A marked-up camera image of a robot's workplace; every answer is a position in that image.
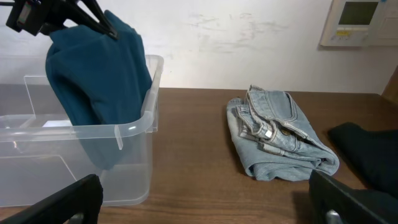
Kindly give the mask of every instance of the white wall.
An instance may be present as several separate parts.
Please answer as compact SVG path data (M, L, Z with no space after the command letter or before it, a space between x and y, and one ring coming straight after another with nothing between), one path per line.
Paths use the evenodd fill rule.
M398 48L318 48L331 0L100 0L165 58L162 87L381 93ZM0 9L0 23L7 18ZM44 73L51 41L0 27L0 82Z

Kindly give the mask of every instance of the clear plastic container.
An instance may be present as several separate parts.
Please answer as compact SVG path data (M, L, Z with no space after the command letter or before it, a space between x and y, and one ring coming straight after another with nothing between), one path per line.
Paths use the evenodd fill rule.
M8 95L0 100L7 112L0 114L0 207L32 205L88 174L101 180L103 205L143 202L164 61L147 55L146 62L152 87L141 118L129 124L72 126L46 76L25 76L26 87L9 85L9 91L2 85Z

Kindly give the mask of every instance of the display screen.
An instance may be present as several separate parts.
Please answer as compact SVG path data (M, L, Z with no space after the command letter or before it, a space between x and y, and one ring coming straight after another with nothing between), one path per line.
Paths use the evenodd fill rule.
M369 25L378 2L346 2L339 25Z

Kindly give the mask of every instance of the yellow label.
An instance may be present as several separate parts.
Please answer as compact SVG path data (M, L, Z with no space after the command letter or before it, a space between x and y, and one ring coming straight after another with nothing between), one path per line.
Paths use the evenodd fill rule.
M336 32L336 35L351 35L351 31L339 30Z

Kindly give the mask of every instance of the thermostat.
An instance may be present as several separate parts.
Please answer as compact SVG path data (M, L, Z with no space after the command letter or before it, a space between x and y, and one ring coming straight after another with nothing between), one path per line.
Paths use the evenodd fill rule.
M386 0L334 0L320 45L368 46L377 37Z

